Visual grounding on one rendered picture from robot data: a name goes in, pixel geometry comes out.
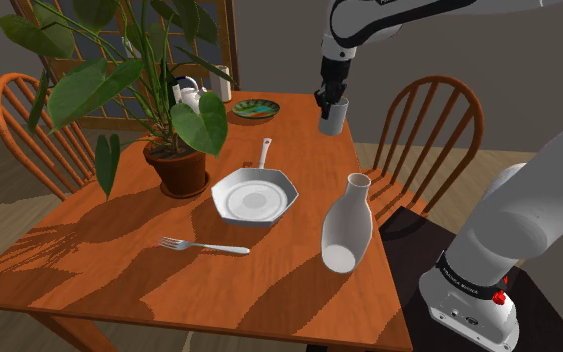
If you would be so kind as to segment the grey cup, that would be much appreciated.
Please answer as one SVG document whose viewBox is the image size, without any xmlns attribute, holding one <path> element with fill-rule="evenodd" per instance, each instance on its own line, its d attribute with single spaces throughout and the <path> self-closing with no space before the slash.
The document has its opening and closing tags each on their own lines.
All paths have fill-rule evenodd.
<svg viewBox="0 0 563 352">
<path fill-rule="evenodd" d="M 335 136 L 342 132 L 349 101 L 346 97 L 341 97 L 336 104 L 331 104 L 328 118 L 319 119 L 319 131 L 325 135 Z"/>
</svg>

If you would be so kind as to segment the colourful patterned plate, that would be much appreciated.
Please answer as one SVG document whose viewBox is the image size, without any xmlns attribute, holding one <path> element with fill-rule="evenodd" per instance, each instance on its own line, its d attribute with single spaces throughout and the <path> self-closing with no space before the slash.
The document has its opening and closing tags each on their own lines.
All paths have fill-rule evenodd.
<svg viewBox="0 0 563 352">
<path fill-rule="evenodd" d="M 247 99 L 237 102 L 232 107 L 232 112 L 241 118 L 264 119 L 276 115 L 280 105 L 267 99 Z"/>
</svg>

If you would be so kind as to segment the white cylinder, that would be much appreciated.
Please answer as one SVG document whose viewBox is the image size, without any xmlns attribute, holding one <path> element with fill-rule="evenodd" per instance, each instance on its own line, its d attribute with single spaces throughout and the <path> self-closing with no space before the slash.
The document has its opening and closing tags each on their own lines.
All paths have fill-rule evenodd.
<svg viewBox="0 0 563 352">
<path fill-rule="evenodd" d="M 229 102 L 232 99 L 231 83 L 228 80 L 211 72 L 210 83 L 211 90 L 220 98 L 221 101 Z"/>
</svg>

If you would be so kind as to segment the wooden lattice window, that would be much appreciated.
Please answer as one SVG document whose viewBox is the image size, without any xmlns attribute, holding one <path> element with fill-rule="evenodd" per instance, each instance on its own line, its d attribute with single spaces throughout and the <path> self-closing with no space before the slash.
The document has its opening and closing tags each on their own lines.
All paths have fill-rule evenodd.
<svg viewBox="0 0 563 352">
<path fill-rule="evenodd" d="M 109 56 L 121 59 L 121 57 L 130 53 L 123 44 L 125 24 L 136 19 L 144 21 L 147 25 L 158 22 L 162 27 L 170 29 L 166 61 L 169 67 L 175 69 L 173 72 L 175 76 L 190 76 L 195 78 L 201 85 L 209 84 L 208 71 L 196 63 L 190 63 L 188 56 L 179 50 L 180 47 L 184 47 L 186 50 L 212 64 L 227 66 L 233 79 L 238 80 L 233 0 L 195 1 L 217 26 L 217 40 L 215 43 L 208 42 L 202 37 L 197 36 L 189 44 L 180 27 L 168 22 L 151 7 L 146 12 L 143 12 L 143 0 L 130 0 L 129 3 L 132 5 L 132 10 L 125 13 L 116 13 L 111 22 L 98 32 L 98 35 L 104 41 L 114 47 L 113 49 L 105 49 L 78 33 L 74 33 L 75 47 L 69 59 L 42 57 L 41 61 L 43 64 L 51 67 L 50 78 L 55 83 L 66 72 L 80 65 L 86 59 L 95 57 L 107 58 Z M 141 131 L 143 126 L 135 121 L 137 117 L 143 118 L 143 111 L 133 94 L 125 90 L 117 95 L 114 101 L 110 101 L 89 113 L 89 115 L 80 119 L 78 123 L 83 128 Z"/>
</svg>

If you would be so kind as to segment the white frying pan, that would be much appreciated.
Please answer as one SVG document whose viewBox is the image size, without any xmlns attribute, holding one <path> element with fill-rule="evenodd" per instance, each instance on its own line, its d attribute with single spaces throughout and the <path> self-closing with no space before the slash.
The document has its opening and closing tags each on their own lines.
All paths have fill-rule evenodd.
<svg viewBox="0 0 563 352">
<path fill-rule="evenodd" d="M 211 195 L 219 216 L 232 225 L 271 227 L 299 193 L 280 170 L 265 167 L 271 138 L 264 138 L 259 166 L 239 168 L 218 181 Z"/>
</svg>

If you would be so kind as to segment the white vase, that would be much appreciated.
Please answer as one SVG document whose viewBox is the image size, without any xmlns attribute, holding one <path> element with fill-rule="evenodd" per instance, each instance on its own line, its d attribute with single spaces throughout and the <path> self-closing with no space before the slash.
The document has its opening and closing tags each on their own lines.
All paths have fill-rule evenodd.
<svg viewBox="0 0 563 352">
<path fill-rule="evenodd" d="M 352 272 L 372 238 L 373 216 L 367 202 L 371 180 L 362 173 L 347 177 L 344 194 L 327 212 L 321 232 L 321 257 L 336 273 Z"/>
</svg>

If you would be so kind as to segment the white teapot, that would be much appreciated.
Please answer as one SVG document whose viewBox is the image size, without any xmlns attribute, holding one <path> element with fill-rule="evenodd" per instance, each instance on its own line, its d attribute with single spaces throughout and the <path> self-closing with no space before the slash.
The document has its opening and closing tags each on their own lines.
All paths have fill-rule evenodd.
<svg viewBox="0 0 563 352">
<path fill-rule="evenodd" d="M 199 101 L 203 93 L 207 92 L 205 87 L 199 87 L 196 80 L 189 76 L 179 76 L 177 81 L 181 83 L 182 81 L 187 81 L 191 83 L 191 87 L 180 88 L 180 101 L 188 105 L 195 114 L 199 114 Z"/>
</svg>

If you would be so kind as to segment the dark bottle with white label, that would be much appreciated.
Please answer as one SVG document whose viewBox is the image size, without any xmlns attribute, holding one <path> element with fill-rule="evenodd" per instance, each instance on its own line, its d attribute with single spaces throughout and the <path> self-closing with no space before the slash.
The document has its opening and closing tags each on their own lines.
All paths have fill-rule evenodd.
<svg viewBox="0 0 563 352">
<path fill-rule="evenodd" d="M 169 69 L 166 69 L 166 92 L 170 108 L 181 102 L 181 88 Z"/>
</svg>

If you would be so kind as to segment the potted green plant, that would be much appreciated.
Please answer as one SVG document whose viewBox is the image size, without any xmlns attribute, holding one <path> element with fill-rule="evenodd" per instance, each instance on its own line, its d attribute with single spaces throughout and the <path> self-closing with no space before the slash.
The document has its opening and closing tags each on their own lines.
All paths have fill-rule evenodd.
<svg viewBox="0 0 563 352">
<path fill-rule="evenodd" d="M 11 41 L 46 58 L 69 59 L 75 47 L 74 33 L 105 49 L 113 49 L 98 32 L 116 13 L 132 10 L 130 0 L 24 1 L 23 13 L 2 17 L 0 27 Z M 195 0 L 143 0 L 142 11 L 146 12 L 149 7 L 180 27 L 189 44 L 197 36 L 216 42 L 217 26 Z M 141 140 L 143 155 L 159 176 L 161 191 L 172 198 L 194 197 L 209 185 L 206 160 L 217 155 L 224 144 L 227 115 L 213 91 L 204 94 L 199 114 L 182 102 L 169 107 L 166 69 L 172 74 L 175 71 L 166 61 L 169 32 L 168 27 L 158 22 L 147 25 L 134 19 L 125 24 L 123 44 L 130 53 L 121 59 L 114 56 L 86 59 L 55 83 L 50 78 L 51 67 L 44 65 L 42 74 L 36 77 L 39 88 L 32 104 L 11 83 L 10 89 L 29 110 L 27 122 L 7 100 L 2 103 L 31 136 L 40 127 L 54 140 L 55 132 L 78 123 L 128 90 L 144 114 L 143 118 L 136 118 L 145 131 Z M 179 50 L 188 56 L 190 63 L 207 70 L 209 80 L 213 72 L 228 80 L 231 87 L 237 86 L 227 66 L 212 64 L 184 47 Z M 56 179 L 19 137 L 14 140 L 41 171 L 51 180 Z M 90 147 L 95 154 L 94 181 L 105 193 L 110 193 L 123 145 L 117 135 L 103 135 Z"/>
</svg>

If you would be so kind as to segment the silver fork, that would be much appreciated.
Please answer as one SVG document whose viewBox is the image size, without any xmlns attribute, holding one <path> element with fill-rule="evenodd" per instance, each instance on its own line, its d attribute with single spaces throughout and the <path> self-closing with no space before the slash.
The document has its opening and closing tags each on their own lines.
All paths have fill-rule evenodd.
<svg viewBox="0 0 563 352">
<path fill-rule="evenodd" d="M 179 250 L 179 251 L 188 249 L 190 247 L 201 247 L 204 249 L 211 249 L 211 250 L 217 250 L 217 251 L 240 254 L 240 255 L 247 255 L 250 253 L 250 249 L 246 247 L 202 244 L 202 243 L 180 240 L 180 239 L 175 239 L 165 236 L 160 238 L 159 245 L 165 248 L 169 248 L 172 250 Z"/>
</svg>

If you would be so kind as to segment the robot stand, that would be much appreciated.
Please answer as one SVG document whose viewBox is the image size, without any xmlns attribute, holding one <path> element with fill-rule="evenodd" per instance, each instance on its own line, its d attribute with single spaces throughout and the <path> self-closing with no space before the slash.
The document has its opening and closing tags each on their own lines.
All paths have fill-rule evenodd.
<svg viewBox="0 0 563 352">
<path fill-rule="evenodd" d="M 379 228 L 413 352 L 487 352 L 436 322 L 418 291 L 420 276 L 455 234 L 400 207 Z M 506 292 L 514 299 L 520 336 L 514 352 L 563 352 L 563 319 L 522 269 L 509 270 Z"/>
</svg>

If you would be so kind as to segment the wooden table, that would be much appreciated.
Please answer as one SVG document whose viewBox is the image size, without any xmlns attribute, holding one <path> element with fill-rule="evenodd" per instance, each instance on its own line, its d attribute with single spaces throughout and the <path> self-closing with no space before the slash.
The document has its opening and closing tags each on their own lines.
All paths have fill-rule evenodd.
<svg viewBox="0 0 563 352">
<path fill-rule="evenodd" d="M 84 351 L 110 352 L 100 321 L 408 352 L 411 341 L 379 239 L 359 266 L 337 274 L 321 259 L 321 227 L 359 164 L 348 131 L 320 133 L 309 94 L 276 93 L 272 119 L 231 118 L 212 182 L 260 160 L 299 196 L 270 228 L 225 223 L 209 192 L 173 199 L 146 163 L 142 143 L 121 154 L 114 187 L 89 183 L 0 256 L 0 310 L 27 313 Z M 161 237 L 239 246 L 247 255 Z"/>
</svg>

